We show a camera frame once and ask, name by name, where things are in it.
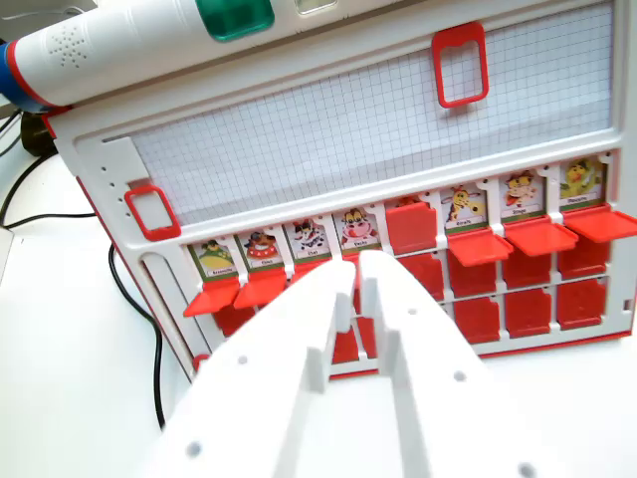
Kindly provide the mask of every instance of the red stripe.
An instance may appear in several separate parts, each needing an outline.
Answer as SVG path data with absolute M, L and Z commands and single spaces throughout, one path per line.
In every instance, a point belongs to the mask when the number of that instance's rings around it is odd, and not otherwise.
M 33 91 L 33 89 L 26 82 L 22 74 L 20 73 L 20 69 L 18 69 L 18 64 L 16 63 L 16 45 L 18 42 L 11 42 L 9 48 L 7 48 L 7 63 L 9 64 L 9 70 L 15 78 L 16 83 L 20 85 L 20 88 L 24 90 L 24 92 L 29 95 L 33 100 L 38 102 L 40 105 L 45 105 L 47 107 L 56 108 L 58 105 L 54 105 L 53 103 L 47 102 L 40 95 Z

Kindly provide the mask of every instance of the white desk surface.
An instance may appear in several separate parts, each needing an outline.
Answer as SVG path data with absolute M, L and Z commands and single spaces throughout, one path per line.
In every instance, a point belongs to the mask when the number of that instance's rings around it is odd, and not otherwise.
M 10 140 L 0 137 L 0 148 Z M 31 160 L 20 146 L 0 158 L 0 199 Z M 90 210 L 56 156 L 25 181 L 7 220 Z M 132 476 L 158 436 L 153 331 L 113 283 L 96 218 L 45 219 L 15 232 L 0 284 L 0 476 Z M 164 350 L 169 416 L 187 381 Z M 637 476 L 637 340 L 486 364 L 572 476 Z M 494 426 L 506 419 L 494 416 Z

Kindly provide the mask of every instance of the cartoon character picture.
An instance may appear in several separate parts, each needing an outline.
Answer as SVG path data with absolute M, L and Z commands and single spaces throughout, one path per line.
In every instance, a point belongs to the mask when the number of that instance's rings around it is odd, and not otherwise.
M 602 201 L 605 166 L 596 157 L 585 157 L 563 164 L 559 191 L 560 206 L 583 207 Z
M 301 219 L 284 226 L 295 260 L 307 262 L 331 257 L 323 226 L 311 219 Z
M 277 238 L 263 231 L 252 231 L 236 236 L 237 245 L 247 262 L 248 270 L 283 264 Z
M 202 247 L 203 254 L 199 256 L 199 262 L 210 270 L 225 269 L 234 266 L 230 252 L 221 248 L 214 239 L 206 242 Z
M 475 184 L 443 190 L 441 197 L 446 229 L 461 232 L 487 225 L 487 195 Z
M 311 219 L 304 219 L 303 222 L 295 222 L 295 241 L 297 241 L 302 251 L 322 247 L 327 242 L 325 232 L 319 228 Z
M 481 192 L 469 192 L 462 185 L 451 188 L 453 195 L 451 197 L 445 197 L 442 200 L 443 204 L 451 203 L 449 208 L 449 215 L 447 216 L 447 222 L 457 221 L 458 214 L 467 208 L 471 214 L 483 216 L 485 214 L 485 201 L 472 200 L 471 198 L 484 197 Z
M 522 207 L 525 203 L 531 201 L 537 193 L 537 188 L 533 187 L 532 181 L 533 175 L 528 170 L 512 174 L 505 181 L 509 188 L 505 195 L 507 206 Z
M 500 182 L 500 210 L 503 222 L 544 214 L 544 178 L 533 171 L 508 174 Z
M 248 257 L 252 259 L 267 259 L 279 255 L 276 243 L 277 239 L 275 236 L 270 236 L 263 232 L 253 232 L 244 247 Z
M 360 250 L 380 245 L 375 218 L 368 216 L 364 210 L 355 207 L 341 215 L 334 215 L 334 223 L 337 227 L 338 222 L 341 228 L 341 249 Z
M 214 239 L 204 243 L 191 244 L 188 246 L 188 250 L 204 281 L 221 279 L 237 273 L 228 248 L 220 245 Z

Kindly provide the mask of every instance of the white speaker device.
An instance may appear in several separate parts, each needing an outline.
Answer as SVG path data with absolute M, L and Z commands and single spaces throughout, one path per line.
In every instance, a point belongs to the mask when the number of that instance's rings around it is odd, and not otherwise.
M 0 88 L 23 110 L 44 112 L 391 3 L 139 0 L 106 6 L 3 45 Z

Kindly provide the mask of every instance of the red plastic clip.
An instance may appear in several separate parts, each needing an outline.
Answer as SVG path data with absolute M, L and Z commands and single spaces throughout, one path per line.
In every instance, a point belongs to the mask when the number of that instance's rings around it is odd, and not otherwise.
M 157 229 L 148 230 L 146 228 L 146 225 L 143 223 L 139 212 L 137 212 L 137 208 L 132 203 L 132 198 L 134 196 L 140 196 L 142 194 L 152 194 L 153 192 L 156 192 L 159 196 L 159 199 L 161 199 L 163 207 L 166 209 L 166 212 L 168 213 L 168 217 L 170 217 L 170 222 L 172 224 L 166 227 L 158 227 Z M 134 217 L 135 221 L 137 221 L 137 225 L 139 226 L 139 229 L 141 229 L 143 237 L 145 237 L 149 241 L 163 241 L 164 239 L 179 237 L 181 235 L 181 226 L 177 221 L 177 216 L 175 216 L 175 213 L 172 212 L 172 208 L 170 207 L 168 198 L 163 193 L 161 188 L 155 186 L 154 184 L 144 184 L 143 186 L 131 189 L 123 196 L 123 198 L 125 199 L 126 204 L 128 204 L 130 212 L 132 212 L 132 217 Z
M 472 97 L 462 98 L 448 102 L 445 100 L 445 85 L 442 79 L 442 65 L 440 55 L 447 47 L 462 47 L 469 42 L 476 42 L 480 52 L 480 71 L 482 77 L 482 92 Z M 478 102 L 484 99 L 489 92 L 489 72 L 487 71 L 487 46 L 485 42 L 485 29 L 478 22 L 466 23 L 457 27 L 443 30 L 434 35 L 431 41 L 431 53 L 434 60 L 436 73 L 436 85 L 438 87 L 438 102 L 442 108 L 455 108 Z
M 197 297 L 183 313 L 183 317 L 194 317 L 200 314 L 216 314 L 232 304 L 241 289 L 239 279 L 231 277 L 221 281 L 207 282 Z

